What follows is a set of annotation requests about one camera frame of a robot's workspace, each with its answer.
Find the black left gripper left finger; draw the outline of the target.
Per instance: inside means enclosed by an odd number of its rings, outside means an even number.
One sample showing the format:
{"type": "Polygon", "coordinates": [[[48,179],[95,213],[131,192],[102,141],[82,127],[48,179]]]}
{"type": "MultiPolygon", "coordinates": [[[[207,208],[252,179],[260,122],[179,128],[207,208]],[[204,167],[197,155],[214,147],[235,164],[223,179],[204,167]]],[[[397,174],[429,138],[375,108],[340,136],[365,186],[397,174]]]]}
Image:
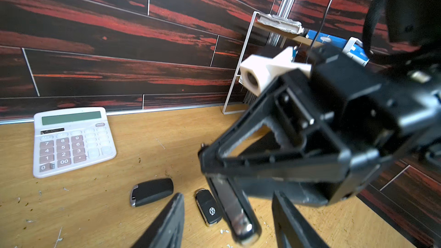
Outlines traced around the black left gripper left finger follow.
{"type": "Polygon", "coordinates": [[[132,248],[180,248],[184,215],[184,196],[177,193],[132,248]]]}

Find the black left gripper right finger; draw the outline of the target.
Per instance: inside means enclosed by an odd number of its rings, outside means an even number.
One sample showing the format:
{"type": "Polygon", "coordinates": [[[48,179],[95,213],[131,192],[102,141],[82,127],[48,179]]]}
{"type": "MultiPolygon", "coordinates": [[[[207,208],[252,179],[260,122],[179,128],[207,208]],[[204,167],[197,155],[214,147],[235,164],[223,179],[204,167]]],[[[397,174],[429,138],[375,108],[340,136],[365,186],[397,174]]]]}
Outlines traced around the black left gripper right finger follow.
{"type": "Polygon", "coordinates": [[[329,248],[284,193],[273,194],[272,213],[279,248],[329,248]]]}

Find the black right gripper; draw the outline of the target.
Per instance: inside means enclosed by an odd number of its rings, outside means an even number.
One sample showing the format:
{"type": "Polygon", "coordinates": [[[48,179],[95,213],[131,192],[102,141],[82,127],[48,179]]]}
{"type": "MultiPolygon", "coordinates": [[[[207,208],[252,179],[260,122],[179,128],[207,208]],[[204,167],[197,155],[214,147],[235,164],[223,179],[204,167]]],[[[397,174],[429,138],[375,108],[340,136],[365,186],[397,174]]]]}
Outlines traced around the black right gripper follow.
{"type": "Polygon", "coordinates": [[[324,206],[359,193],[409,153],[441,167],[441,67],[418,62],[373,73],[334,47],[310,77],[277,76],[239,120],[199,153],[206,177],[275,178],[268,195],[324,206]],[[267,126],[277,148],[231,156],[267,126]]]}

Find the small black car key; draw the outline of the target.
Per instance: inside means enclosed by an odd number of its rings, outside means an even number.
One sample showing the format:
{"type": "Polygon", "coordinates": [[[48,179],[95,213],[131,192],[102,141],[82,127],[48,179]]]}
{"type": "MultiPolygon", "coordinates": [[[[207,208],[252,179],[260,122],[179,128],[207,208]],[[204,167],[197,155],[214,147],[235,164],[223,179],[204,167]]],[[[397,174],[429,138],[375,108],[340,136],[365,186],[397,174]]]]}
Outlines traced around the small black car key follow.
{"type": "Polygon", "coordinates": [[[261,236],[262,228],[242,188],[231,178],[206,179],[234,242],[243,247],[254,244],[261,236]]]}

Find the large black smart key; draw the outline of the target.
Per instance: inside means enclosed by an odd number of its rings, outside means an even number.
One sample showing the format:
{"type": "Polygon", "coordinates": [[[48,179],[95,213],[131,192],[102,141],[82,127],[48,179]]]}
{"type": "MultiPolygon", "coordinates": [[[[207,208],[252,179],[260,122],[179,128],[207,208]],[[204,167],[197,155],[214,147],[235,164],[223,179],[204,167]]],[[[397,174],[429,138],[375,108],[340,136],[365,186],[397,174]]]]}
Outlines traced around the large black smart key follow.
{"type": "Polygon", "coordinates": [[[170,178],[149,180],[135,185],[130,194],[130,205],[140,207],[164,199],[174,192],[170,178]]]}

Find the black VW car key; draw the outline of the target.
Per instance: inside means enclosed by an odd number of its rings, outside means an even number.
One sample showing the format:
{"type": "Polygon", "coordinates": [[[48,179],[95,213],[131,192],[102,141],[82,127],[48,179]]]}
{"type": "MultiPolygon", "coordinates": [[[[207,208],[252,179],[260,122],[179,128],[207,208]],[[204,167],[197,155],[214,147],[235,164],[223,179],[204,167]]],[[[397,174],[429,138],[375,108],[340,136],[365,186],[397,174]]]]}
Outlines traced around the black VW car key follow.
{"type": "Polygon", "coordinates": [[[195,193],[195,201],[206,226],[211,227],[222,220],[222,215],[218,211],[217,202],[209,190],[197,190],[195,193]]]}

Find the white calculator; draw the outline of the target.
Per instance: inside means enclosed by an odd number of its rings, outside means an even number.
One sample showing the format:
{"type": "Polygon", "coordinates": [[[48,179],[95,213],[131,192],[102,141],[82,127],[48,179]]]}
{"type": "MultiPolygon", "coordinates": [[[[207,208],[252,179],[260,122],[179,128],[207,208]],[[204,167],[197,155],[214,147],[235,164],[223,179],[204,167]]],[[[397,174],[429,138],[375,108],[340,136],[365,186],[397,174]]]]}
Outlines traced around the white calculator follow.
{"type": "Polygon", "coordinates": [[[34,115],[33,175],[43,179],[114,159],[106,110],[78,107],[34,115]]]}

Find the white metal shelf rack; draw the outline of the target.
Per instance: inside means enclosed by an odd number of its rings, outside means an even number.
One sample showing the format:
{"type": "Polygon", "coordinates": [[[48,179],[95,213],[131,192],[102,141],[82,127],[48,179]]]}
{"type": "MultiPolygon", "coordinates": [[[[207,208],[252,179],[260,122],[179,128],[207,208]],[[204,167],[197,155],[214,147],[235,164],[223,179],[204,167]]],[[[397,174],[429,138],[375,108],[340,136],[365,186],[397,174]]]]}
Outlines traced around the white metal shelf rack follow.
{"type": "Polygon", "coordinates": [[[291,39],[299,43],[305,44],[310,41],[305,37],[306,31],[302,23],[255,11],[252,15],[233,80],[222,109],[223,114],[235,114],[240,112],[239,110],[228,111],[227,109],[230,97],[232,96],[233,87],[237,82],[241,83],[253,95],[259,96],[276,76],[282,75],[290,70],[299,69],[307,77],[310,76],[310,64],[294,61],[294,47],[284,49],[275,57],[250,55],[246,59],[243,58],[250,34],[254,27],[270,33],[279,34],[285,39],[291,39]]]}

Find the blue book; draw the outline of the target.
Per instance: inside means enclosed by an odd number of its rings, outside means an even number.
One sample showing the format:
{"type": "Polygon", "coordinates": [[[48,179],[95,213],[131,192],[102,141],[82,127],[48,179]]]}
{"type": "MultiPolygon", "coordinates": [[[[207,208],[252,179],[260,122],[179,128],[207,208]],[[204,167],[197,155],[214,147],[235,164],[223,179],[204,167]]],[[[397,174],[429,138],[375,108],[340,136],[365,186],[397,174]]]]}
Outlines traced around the blue book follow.
{"type": "Polygon", "coordinates": [[[313,40],[316,36],[318,36],[317,41],[319,43],[329,43],[337,48],[342,49],[342,52],[344,54],[346,54],[362,66],[366,66],[369,62],[369,58],[366,56],[363,49],[362,41],[356,37],[351,37],[350,39],[345,40],[343,38],[325,33],[317,34],[317,32],[313,30],[308,30],[305,37],[313,40]]]}

